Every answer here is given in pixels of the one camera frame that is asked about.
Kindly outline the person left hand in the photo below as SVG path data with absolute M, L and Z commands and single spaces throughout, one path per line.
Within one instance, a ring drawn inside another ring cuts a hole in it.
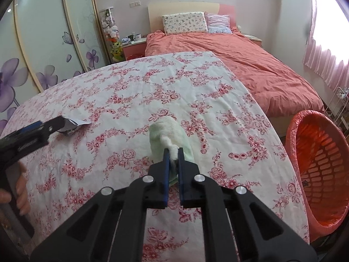
M 19 209 L 19 214 L 21 216 L 26 215 L 28 212 L 30 212 L 30 203 L 28 201 L 28 192 L 27 192 L 27 180 L 24 177 L 24 174 L 26 173 L 27 169 L 22 164 L 22 162 L 19 162 L 19 167 L 21 170 L 21 174 L 16 182 L 16 191 L 17 191 L 17 208 Z M 11 195 L 4 189 L 1 189 L 0 192 L 0 204 L 5 204 L 11 202 Z

